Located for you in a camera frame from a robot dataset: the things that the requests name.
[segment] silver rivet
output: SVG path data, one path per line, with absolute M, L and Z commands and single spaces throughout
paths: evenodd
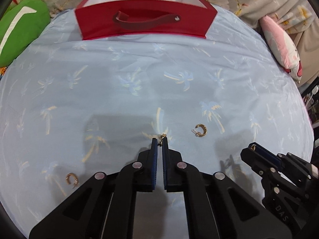
M 225 179 L 225 175 L 222 172 L 216 172 L 215 178 L 218 180 L 223 180 L 223 179 Z
M 279 188 L 274 187 L 274 192 L 275 192 L 276 194 L 279 194 L 279 192 L 280 192 Z
M 177 167 L 180 169 L 185 169 L 187 167 L 187 164 L 184 162 L 179 162 L 177 163 Z
M 97 172 L 95 175 L 94 175 L 94 178 L 97 179 L 97 180 L 101 180 L 101 179 L 104 179 L 105 177 L 105 174 L 103 172 Z
M 143 166 L 143 164 L 140 163 L 140 162 L 135 162 L 135 163 L 132 164 L 132 166 L 133 166 L 133 168 L 135 168 L 135 169 L 139 169 L 139 168 L 141 168 L 141 167 Z

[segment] red box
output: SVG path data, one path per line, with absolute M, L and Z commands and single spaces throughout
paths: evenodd
M 206 0 L 83 0 L 75 9 L 84 40 L 141 33 L 205 38 L 216 14 Z

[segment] bed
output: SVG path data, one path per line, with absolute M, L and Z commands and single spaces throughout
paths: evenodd
M 222 171 L 261 202 L 260 177 L 240 160 L 253 141 L 310 161 L 313 131 L 298 89 L 265 41 L 218 14 L 206 39 L 127 35 L 82 41 L 60 13 L 0 81 L 0 202 L 31 229 L 95 172 L 118 172 L 167 134 L 202 172 Z M 191 129 L 203 123 L 205 137 Z M 183 196 L 139 193 L 134 238 L 188 238 Z

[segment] pink and white pillow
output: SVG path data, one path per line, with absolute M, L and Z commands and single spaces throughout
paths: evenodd
M 302 66 L 297 48 L 289 35 L 269 16 L 259 20 L 266 41 L 278 63 L 297 82 L 301 80 Z

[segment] green pillow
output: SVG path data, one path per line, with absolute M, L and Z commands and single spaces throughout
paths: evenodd
M 0 20 L 0 67 L 8 66 L 50 23 L 41 0 L 22 0 Z

